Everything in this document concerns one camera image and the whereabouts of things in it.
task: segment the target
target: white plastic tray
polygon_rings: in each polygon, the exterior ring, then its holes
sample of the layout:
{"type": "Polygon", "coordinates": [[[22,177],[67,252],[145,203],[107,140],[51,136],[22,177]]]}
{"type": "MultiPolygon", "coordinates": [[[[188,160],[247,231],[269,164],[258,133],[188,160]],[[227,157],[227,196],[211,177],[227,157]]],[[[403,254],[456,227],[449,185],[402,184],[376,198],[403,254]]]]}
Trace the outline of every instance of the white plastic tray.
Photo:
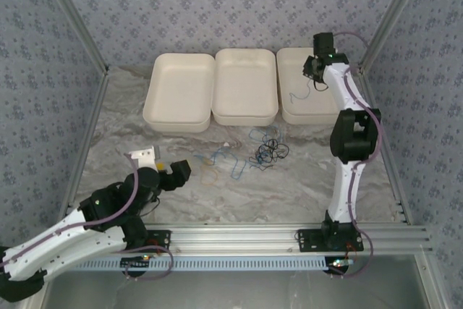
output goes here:
{"type": "Polygon", "coordinates": [[[275,55],[225,48],[216,54],[212,112],[226,126],[268,126],[278,113],[275,55]]]}
{"type": "MultiPolygon", "coordinates": [[[[313,56],[312,48],[282,48],[276,54],[281,114],[290,124],[334,124],[339,110],[330,90],[318,92],[313,81],[302,74],[309,56],[313,56]]],[[[323,90],[326,86],[318,84],[317,88],[323,90]]]]}
{"type": "Polygon", "coordinates": [[[211,122],[214,58],[162,54],[154,63],[143,119],[158,132],[202,132],[211,122]]]}

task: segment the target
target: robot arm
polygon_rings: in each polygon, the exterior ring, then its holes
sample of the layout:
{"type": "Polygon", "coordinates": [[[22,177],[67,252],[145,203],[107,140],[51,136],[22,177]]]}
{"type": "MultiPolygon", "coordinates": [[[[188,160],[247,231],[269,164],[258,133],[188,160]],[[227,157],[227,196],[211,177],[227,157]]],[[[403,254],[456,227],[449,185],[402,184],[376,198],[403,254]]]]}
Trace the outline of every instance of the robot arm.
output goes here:
{"type": "Polygon", "coordinates": [[[336,179],[331,204],[326,211],[321,229],[301,230],[301,251],[339,251],[347,244],[363,250],[360,233],[352,223],[355,220],[355,202],[363,161],[375,151],[378,121],[381,113],[370,109],[354,84],[349,61],[345,54],[334,48],[333,33],[314,35],[315,56],[308,57],[303,74],[329,87],[340,112],[330,137],[330,149],[336,157],[336,179]]]}
{"type": "Polygon", "coordinates": [[[146,243],[148,232],[140,211],[162,190],[183,186],[191,169],[187,161],[180,161],[171,164],[171,174],[158,172],[153,148],[134,151],[130,157],[140,167],[136,178],[134,173],[124,182],[96,190],[58,224],[31,240],[0,247],[0,297],[10,302],[25,299],[79,263],[146,243]],[[118,215],[129,199],[130,205],[118,215]]]}

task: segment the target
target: marble surface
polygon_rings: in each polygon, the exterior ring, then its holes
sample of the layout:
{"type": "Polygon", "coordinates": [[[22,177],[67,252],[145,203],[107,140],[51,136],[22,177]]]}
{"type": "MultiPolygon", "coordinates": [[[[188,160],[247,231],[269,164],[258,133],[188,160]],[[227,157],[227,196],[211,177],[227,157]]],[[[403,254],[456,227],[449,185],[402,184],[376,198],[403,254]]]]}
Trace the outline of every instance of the marble surface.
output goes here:
{"type": "MultiPolygon", "coordinates": [[[[281,132],[289,155],[262,172],[246,165],[239,180],[231,177],[236,160],[218,156],[213,167],[203,166],[195,155],[210,156],[224,143],[239,159],[234,175],[260,143],[249,137],[251,127],[223,127],[213,120],[199,134],[162,135],[142,117],[148,92],[149,69],[109,70],[109,85],[88,153],[75,205],[94,190],[123,180],[130,173],[127,151],[157,145],[159,161],[188,159],[189,182],[163,192],[161,204],[145,221],[156,222],[320,222],[331,201],[335,161],[329,150],[332,127],[293,126],[280,115],[274,126],[281,132]]],[[[357,199],[359,221],[399,221],[382,160],[367,166],[357,199]]]]}

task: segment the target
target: wall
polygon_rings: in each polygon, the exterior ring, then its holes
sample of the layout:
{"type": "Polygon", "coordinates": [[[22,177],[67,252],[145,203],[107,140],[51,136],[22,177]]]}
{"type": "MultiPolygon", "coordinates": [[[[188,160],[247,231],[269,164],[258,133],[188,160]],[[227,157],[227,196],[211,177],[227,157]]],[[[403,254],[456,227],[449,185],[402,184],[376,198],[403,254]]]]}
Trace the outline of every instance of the wall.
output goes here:
{"type": "Polygon", "coordinates": [[[409,204],[463,308],[463,0],[410,0],[369,72],[409,204]]]}
{"type": "Polygon", "coordinates": [[[0,0],[0,245],[54,224],[101,74],[55,0],[0,0]]]}
{"type": "MultiPolygon", "coordinates": [[[[73,0],[107,64],[153,64],[165,52],[311,46],[320,31],[372,38],[390,0],[73,0]]],[[[364,48],[338,40],[353,61],[364,48]]]]}

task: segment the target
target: patterned wallpaper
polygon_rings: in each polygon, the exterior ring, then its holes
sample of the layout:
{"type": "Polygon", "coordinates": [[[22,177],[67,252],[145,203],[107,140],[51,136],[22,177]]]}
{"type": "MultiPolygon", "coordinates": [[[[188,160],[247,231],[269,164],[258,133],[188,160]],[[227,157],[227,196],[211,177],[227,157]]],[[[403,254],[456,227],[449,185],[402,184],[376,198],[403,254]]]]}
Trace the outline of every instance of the patterned wallpaper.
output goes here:
{"type": "MultiPolygon", "coordinates": [[[[153,64],[165,52],[310,46],[320,31],[372,38],[390,0],[73,0],[107,64],[153,64]]],[[[356,38],[337,46],[353,62],[356,38]]]]}
{"type": "Polygon", "coordinates": [[[368,76],[417,224],[463,308],[463,0],[410,0],[368,76]]]}
{"type": "Polygon", "coordinates": [[[55,0],[0,0],[0,245],[56,222],[100,78],[55,0]]]}

